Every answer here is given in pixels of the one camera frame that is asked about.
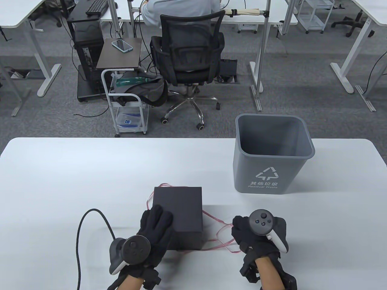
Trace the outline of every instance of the trash can rim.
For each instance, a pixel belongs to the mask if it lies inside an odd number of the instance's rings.
[[[236,142],[238,144],[238,147],[240,149],[240,152],[247,156],[247,157],[259,157],[259,158],[281,158],[281,159],[311,159],[316,151],[315,151],[315,148],[314,148],[314,145],[313,145],[313,142],[312,142],[312,139],[310,137],[310,134],[309,134],[309,130],[308,130],[308,126],[306,124],[306,122],[298,117],[298,116],[295,116],[295,115],[279,115],[279,114],[252,114],[252,113],[244,113],[244,114],[240,114],[238,115],[236,118],[235,118],[235,127],[236,127],[236,136],[238,137],[239,135],[239,126],[238,126],[238,120],[240,117],[242,116],[265,116],[265,117],[285,117],[285,118],[296,118],[298,120],[300,120],[305,128],[305,132],[308,136],[308,140],[309,140],[309,144],[312,148],[312,152],[308,155],[308,156],[284,156],[284,155],[281,155],[281,156],[278,156],[278,155],[255,155],[255,154],[249,154],[249,153],[246,153],[242,147],[241,147],[241,141],[239,138],[236,138]]]

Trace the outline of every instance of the keyboard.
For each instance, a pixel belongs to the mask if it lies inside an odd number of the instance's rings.
[[[107,0],[94,0],[89,9],[85,12],[86,15],[103,15],[108,9],[109,4]]]

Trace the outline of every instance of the green bottle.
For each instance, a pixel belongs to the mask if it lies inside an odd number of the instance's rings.
[[[131,78],[119,78],[116,81],[117,87],[121,87],[122,85],[135,85],[135,84],[143,84],[148,83],[152,79],[145,77],[131,77]]]

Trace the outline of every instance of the chrome chair base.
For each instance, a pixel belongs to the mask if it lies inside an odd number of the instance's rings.
[[[199,131],[201,131],[201,130],[204,129],[204,117],[203,117],[202,110],[200,110],[200,108],[196,104],[195,100],[212,100],[212,101],[216,101],[216,109],[217,110],[221,109],[221,104],[218,102],[218,99],[216,97],[207,97],[207,96],[200,96],[200,97],[198,97],[197,96],[197,93],[198,93],[197,85],[186,86],[186,88],[187,88],[187,92],[185,94],[181,94],[181,93],[174,92],[174,91],[171,91],[171,90],[168,91],[168,94],[180,96],[180,97],[184,98],[184,100],[180,101],[180,102],[178,102],[178,103],[176,103],[174,105],[172,105],[167,110],[167,112],[164,115],[164,117],[161,118],[161,122],[163,124],[168,123],[168,118],[169,118],[170,114],[174,110],[176,110],[177,108],[179,108],[181,105],[183,105],[185,103],[190,103],[192,105],[193,109],[195,110],[195,112],[197,113],[197,115],[199,117],[199,121],[200,121],[200,123],[196,125],[196,128]]]

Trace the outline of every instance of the black glove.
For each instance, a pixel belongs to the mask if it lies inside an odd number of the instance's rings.
[[[145,280],[145,289],[152,289],[155,284],[160,283],[161,279],[158,277],[158,272],[153,268],[161,262],[167,251],[173,234],[172,221],[173,215],[168,211],[164,211],[160,205],[154,205],[150,210],[144,211],[137,235],[146,237],[151,244],[149,256],[140,264],[128,265],[122,268],[117,280],[108,290],[116,289],[128,275],[143,278]]]
[[[144,261],[147,267],[156,267],[167,251],[171,241],[173,215],[164,211],[160,205],[154,205],[150,210],[144,211],[137,235],[142,235],[151,244],[151,252]]]
[[[241,217],[239,215],[234,217],[231,235],[245,254],[247,254],[249,249],[253,249],[255,253],[254,260],[269,254],[275,254],[278,258],[280,257],[279,250],[272,241],[268,240],[266,236],[256,235],[251,231],[248,217]]]

